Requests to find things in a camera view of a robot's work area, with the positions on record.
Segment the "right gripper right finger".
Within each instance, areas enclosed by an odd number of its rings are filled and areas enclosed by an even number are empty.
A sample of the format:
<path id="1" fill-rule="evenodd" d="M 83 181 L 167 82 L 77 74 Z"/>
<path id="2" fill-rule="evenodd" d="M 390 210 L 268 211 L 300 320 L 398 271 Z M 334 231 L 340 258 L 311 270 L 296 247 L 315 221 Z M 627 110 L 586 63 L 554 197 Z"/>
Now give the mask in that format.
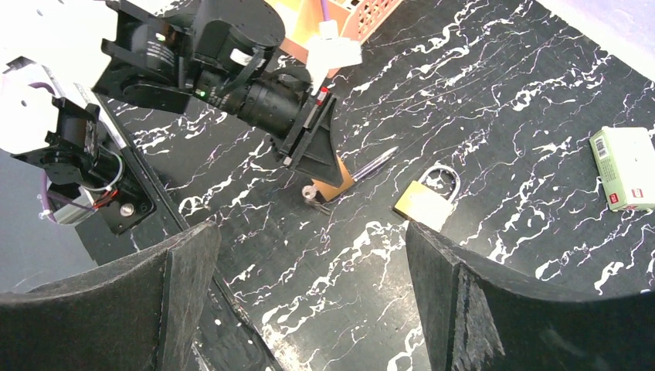
<path id="1" fill-rule="evenodd" d="M 411 222 L 406 256 L 433 370 L 652 370 L 654 295 L 550 284 Z"/>

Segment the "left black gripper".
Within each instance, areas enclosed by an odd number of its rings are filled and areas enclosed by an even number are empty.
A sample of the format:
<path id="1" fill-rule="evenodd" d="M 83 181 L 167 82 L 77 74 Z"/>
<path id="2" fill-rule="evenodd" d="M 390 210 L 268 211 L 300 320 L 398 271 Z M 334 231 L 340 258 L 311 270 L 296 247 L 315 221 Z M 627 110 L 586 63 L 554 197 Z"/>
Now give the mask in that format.
<path id="1" fill-rule="evenodd" d="M 258 79 L 248 86 L 238 118 L 271 135 L 285 166 L 337 187 L 344 180 L 332 132 L 337 103 L 338 97 L 326 87 L 312 96 L 309 88 Z"/>

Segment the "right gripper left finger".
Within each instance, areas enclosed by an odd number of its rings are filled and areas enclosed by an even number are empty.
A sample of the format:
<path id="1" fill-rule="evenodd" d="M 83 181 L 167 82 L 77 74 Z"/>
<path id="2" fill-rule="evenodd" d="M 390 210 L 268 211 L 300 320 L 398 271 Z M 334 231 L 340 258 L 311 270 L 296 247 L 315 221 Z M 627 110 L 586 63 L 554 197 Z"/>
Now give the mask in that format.
<path id="1" fill-rule="evenodd" d="M 219 253 L 213 222 L 1 296 L 3 370 L 183 370 Z"/>

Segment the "brass padlock long shackle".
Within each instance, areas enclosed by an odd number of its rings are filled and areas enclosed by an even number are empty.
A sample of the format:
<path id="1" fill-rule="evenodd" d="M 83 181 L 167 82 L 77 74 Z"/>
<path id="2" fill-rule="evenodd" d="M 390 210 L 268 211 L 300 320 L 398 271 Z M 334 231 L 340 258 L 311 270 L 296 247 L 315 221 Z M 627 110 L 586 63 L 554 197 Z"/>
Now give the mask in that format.
<path id="1" fill-rule="evenodd" d="M 343 161 L 338 158 L 338 164 L 340 165 L 341 174 L 343 175 L 343 182 L 338 187 L 335 187 L 328 185 L 325 182 L 312 180 L 311 185 L 317 187 L 319 192 L 319 200 L 322 203 L 330 202 L 332 199 L 337 198 L 339 195 L 353 187 L 356 182 L 360 182 L 364 180 L 368 175 L 372 175 L 374 172 L 380 170 L 383 165 L 392 159 L 398 150 L 399 146 L 390 148 L 354 173 L 350 173 Z"/>

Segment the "silver key bunch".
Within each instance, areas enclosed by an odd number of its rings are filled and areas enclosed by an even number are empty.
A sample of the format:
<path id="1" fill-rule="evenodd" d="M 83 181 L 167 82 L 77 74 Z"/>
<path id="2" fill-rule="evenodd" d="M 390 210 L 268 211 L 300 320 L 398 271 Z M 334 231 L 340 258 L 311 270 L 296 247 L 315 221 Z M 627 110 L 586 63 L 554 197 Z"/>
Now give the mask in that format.
<path id="1" fill-rule="evenodd" d="M 330 215 L 331 210 L 319 200 L 319 192 L 315 185 L 306 185 L 302 188 L 301 194 L 304 202 L 325 215 Z"/>

